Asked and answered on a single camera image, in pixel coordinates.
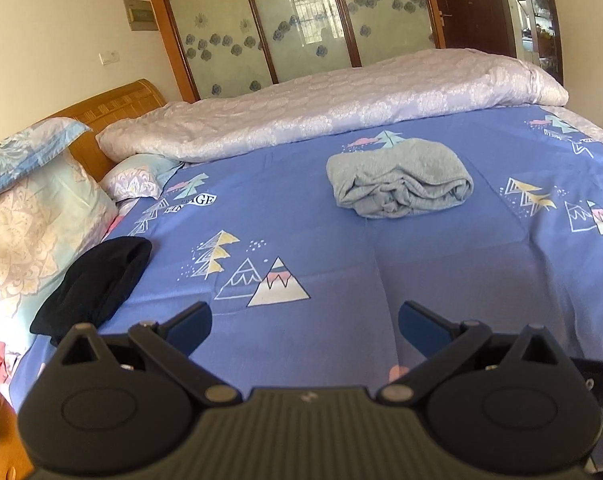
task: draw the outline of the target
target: metal screw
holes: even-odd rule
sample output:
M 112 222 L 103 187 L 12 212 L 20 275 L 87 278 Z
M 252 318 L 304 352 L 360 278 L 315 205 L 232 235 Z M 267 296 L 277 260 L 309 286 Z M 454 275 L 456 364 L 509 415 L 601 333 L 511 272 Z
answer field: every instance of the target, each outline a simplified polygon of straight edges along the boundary
M 303 400 L 304 402 L 311 403 L 313 400 L 319 399 L 319 396 L 315 392 L 307 392 L 307 393 L 303 394 L 300 397 L 300 399 Z
M 389 402 L 407 402 L 415 396 L 415 392 L 405 384 L 390 384 L 381 391 L 381 396 Z
M 204 395 L 211 402 L 222 404 L 234 400 L 238 395 L 238 391 L 228 384 L 215 384 L 215 386 L 206 388 Z

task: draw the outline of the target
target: blue bed sheet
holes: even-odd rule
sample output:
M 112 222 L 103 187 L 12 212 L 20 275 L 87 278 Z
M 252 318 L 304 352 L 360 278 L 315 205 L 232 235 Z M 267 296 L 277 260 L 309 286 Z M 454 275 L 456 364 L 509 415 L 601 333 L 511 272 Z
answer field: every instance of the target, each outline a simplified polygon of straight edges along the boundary
M 367 220 L 337 207 L 330 155 L 437 140 L 466 165 L 462 206 Z M 572 355 L 603 359 L 603 145 L 536 106 L 405 121 L 265 148 L 180 170 L 110 237 L 152 258 L 102 333 L 163 321 L 195 301 L 213 331 L 191 359 L 253 386 L 376 390 L 422 356 L 397 329 L 416 300 L 494 330 L 549 327 Z M 19 406 L 53 353 L 38 336 L 10 386 Z

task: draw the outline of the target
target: wooden bed frame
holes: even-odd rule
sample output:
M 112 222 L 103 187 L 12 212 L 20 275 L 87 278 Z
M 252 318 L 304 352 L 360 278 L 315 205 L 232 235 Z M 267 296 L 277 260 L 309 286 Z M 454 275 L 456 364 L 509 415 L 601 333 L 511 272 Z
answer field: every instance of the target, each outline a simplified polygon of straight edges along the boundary
M 70 152 L 99 182 L 115 163 L 99 149 L 95 135 L 115 121 L 140 117 L 165 104 L 166 100 L 152 83 L 139 79 L 64 108 L 50 117 L 70 117 L 91 127 L 91 131 L 70 145 Z
M 115 121 L 140 117 L 165 104 L 166 100 L 153 84 L 139 79 L 64 108 L 50 117 L 71 117 L 91 127 L 91 131 L 70 145 L 70 152 L 99 182 L 115 163 L 99 149 L 95 135 Z M 23 480 L 32 468 L 19 439 L 15 412 L 0 395 L 0 480 Z

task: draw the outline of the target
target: floral pillow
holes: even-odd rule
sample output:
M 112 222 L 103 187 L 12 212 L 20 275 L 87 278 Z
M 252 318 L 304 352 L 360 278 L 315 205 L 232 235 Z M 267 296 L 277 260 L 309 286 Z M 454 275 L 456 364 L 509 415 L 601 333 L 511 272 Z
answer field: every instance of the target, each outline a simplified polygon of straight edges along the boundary
M 115 202 L 146 196 L 158 199 L 164 185 L 182 165 L 183 162 L 161 155 L 133 155 L 110 170 L 99 185 Z
M 89 129 L 79 121 L 57 117 L 0 140 L 0 193 L 53 160 Z
M 66 150 L 0 193 L 0 342 L 11 375 L 66 269 L 98 244 L 115 203 Z

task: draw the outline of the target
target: dark brown door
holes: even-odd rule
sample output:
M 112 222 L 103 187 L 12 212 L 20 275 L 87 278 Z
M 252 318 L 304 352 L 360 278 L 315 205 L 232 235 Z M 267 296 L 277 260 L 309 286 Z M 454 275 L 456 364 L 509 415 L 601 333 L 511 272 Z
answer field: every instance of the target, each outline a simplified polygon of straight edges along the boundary
M 476 48 L 515 57 L 508 0 L 437 0 L 448 48 Z

